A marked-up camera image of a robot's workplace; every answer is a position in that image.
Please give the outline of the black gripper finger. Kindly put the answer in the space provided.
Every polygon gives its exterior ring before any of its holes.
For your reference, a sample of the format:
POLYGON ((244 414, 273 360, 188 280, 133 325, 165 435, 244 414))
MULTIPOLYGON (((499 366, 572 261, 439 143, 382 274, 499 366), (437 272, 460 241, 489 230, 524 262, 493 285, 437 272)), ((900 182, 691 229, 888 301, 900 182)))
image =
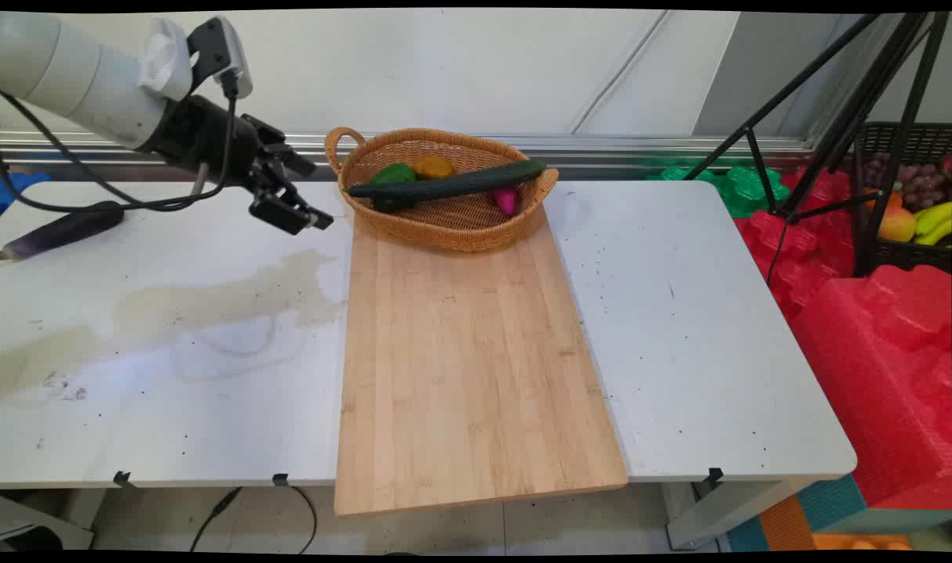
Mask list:
POLYGON ((288 170, 294 171, 301 178, 310 178, 316 170, 316 164, 307 157, 298 154, 293 146, 287 143, 286 135, 280 129, 266 124, 266 122, 242 114, 241 119, 250 124, 259 139, 259 148, 256 163, 279 163, 288 170))
POLYGON ((248 192, 253 196, 249 214, 286 234, 298 235, 307 228, 325 231, 334 222, 333 215, 302 199, 289 181, 285 167, 276 161, 253 168, 248 177, 248 192))

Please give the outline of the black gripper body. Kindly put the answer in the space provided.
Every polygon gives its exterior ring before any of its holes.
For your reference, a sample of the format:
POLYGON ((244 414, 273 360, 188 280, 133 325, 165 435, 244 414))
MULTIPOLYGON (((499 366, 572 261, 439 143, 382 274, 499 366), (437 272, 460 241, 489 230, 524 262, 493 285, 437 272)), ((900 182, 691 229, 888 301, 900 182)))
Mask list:
POLYGON ((166 106, 160 124, 141 147, 141 153, 160 156, 170 167, 196 175, 193 192, 205 182, 218 185, 226 174, 227 188, 250 192, 270 187, 264 172, 270 125, 244 113, 237 117, 201 95, 191 95, 166 106))

